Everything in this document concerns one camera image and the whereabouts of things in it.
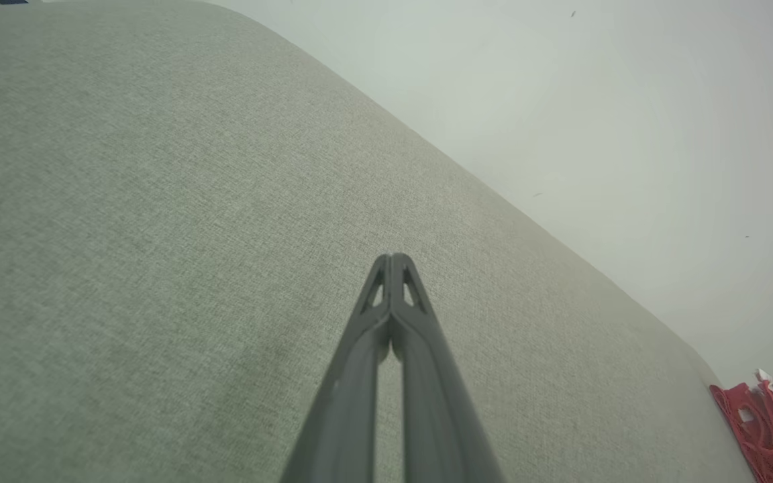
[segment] crumpled red object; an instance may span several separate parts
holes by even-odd
[[[761,381],[757,389],[743,382],[728,390],[711,386],[759,483],[773,483],[773,390],[769,384]],[[749,412],[752,420],[743,420],[739,410]]]

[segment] white surface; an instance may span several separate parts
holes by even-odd
[[[773,373],[773,2],[213,3],[502,193],[724,384]]]

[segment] folded red fabric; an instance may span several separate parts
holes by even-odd
[[[757,388],[747,384],[724,390],[711,386],[712,395],[739,440],[757,481],[773,483],[773,389],[768,381]]]

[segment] gray fabric surface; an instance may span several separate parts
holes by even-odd
[[[276,480],[384,251],[511,481],[752,480],[690,348],[297,47],[205,4],[0,8],[0,481]],[[380,388],[398,481],[394,358]]]

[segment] red cloth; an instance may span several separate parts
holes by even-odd
[[[761,392],[754,391],[742,382],[728,390],[712,386],[711,392],[727,416],[757,481],[773,483],[773,390],[768,381],[761,381],[760,387]],[[750,412],[754,419],[743,421],[740,409]]]

